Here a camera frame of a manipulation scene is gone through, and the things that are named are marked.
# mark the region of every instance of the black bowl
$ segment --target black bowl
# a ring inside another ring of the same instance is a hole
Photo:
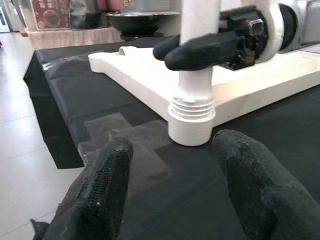
[[[162,15],[107,15],[111,25],[123,35],[150,35],[158,30]]]

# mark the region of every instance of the white cylindrical post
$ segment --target white cylindrical post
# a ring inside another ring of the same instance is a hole
[[[183,0],[180,43],[217,33],[220,0]],[[181,71],[179,83],[168,108],[168,133],[178,144],[199,146],[211,137],[216,115],[212,89],[213,68]]]

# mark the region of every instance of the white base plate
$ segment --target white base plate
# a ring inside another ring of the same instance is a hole
[[[104,73],[165,120],[179,73],[156,60],[152,48],[124,47],[120,53],[89,55],[91,70]],[[214,67],[212,88],[216,117],[213,126],[250,113],[320,84],[320,54],[295,51],[268,62],[231,71]]]

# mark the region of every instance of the gloved hand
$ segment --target gloved hand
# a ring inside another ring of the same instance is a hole
[[[31,221],[33,240],[116,240],[132,157],[128,140],[112,140],[70,186],[52,222]]]
[[[179,43],[179,35],[158,43],[153,49],[154,57],[173,71],[197,71],[233,61],[239,39],[235,31],[226,31],[191,39],[182,46]]]
[[[223,130],[213,151],[249,240],[320,239],[319,204],[262,143]]]
[[[319,204],[263,144],[223,130],[213,150],[249,240],[320,239]],[[33,239],[116,240],[132,155],[130,142],[114,139],[71,185],[51,224],[32,221]]]

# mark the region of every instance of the table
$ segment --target table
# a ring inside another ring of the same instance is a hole
[[[161,40],[37,50],[24,80],[43,139],[62,169],[93,161],[97,149],[114,136],[133,141],[120,239],[244,240],[211,143],[173,143],[157,114],[112,79],[90,71],[88,53],[147,48]],[[319,119],[316,86],[216,127],[212,134],[234,129],[261,141],[319,202]]]

